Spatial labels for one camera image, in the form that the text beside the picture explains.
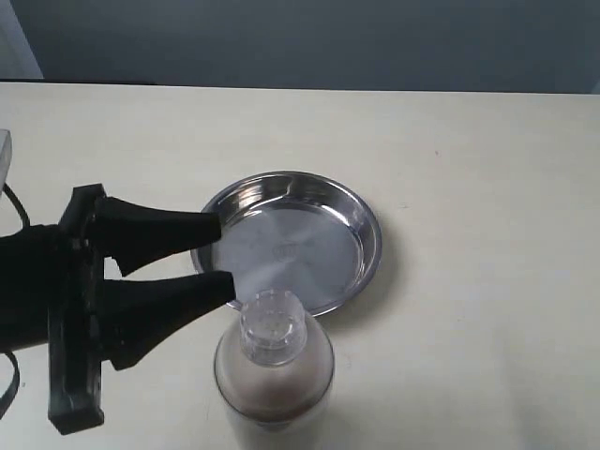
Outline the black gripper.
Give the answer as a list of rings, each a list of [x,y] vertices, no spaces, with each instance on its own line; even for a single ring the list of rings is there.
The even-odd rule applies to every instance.
[[[116,370],[132,368],[166,338],[234,299],[233,275],[104,280],[94,246],[126,277],[173,254],[221,238],[215,213],[158,210],[106,197],[103,186],[75,187],[58,223],[60,278],[48,306],[48,418],[53,423],[102,423],[101,354]]]

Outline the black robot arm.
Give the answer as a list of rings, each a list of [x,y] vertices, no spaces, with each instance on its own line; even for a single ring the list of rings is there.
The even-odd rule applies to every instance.
[[[158,344],[232,301],[232,274],[132,281],[173,254],[220,239],[214,213],[158,210],[76,187],[52,225],[1,240],[1,351],[46,345],[48,417],[62,434],[102,425],[101,365],[139,363]]]

